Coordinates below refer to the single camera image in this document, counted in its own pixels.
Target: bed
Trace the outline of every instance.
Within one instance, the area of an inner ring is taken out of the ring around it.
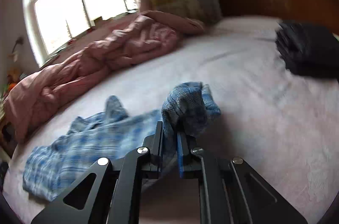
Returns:
[[[160,108],[174,86],[188,81],[208,83],[222,112],[199,144],[219,157],[243,157],[309,224],[323,217],[339,191],[338,82],[296,77],[285,70],[274,40],[276,17],[286,16],[270,14],[267,8],[260,12],[259,7],[228,12],[230,4],[241,1],[219,2],[225,18],[205,35],[184,40],[168,55],[113,73],[18,145],[3,195],[24,223],[46,204],[22,188],[25,162],[35,146],[51,144],[77,116],[103,111],[110,95],[137,115]],[[332,12],[339,9],[336,3]],[[315,18],[312,13],[302,19]],[[336,13],[331,13],[320,23],[335,24]],[[234,17],[244,14],[252,16]],[[197,181],[180,180],[173,169],[143,192],[139,223],[199,223],[199,212]]]

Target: pink duvet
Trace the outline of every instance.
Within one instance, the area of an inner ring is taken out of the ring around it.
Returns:
[[[70,56],[63,63],[36,72],[18,83],[4,101],[6,118],[23,142],[29,131],[48,121],[57,110],[118,70],[172,51],[183,34],[199,34],[203,25],[172,14],[148,11],[124,30]]]

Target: black folded cloth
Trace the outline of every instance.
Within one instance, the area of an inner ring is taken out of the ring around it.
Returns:
[[[283,21],[277,32],[277,49],[293,74],[339,78],[339,41],[320,25]]]

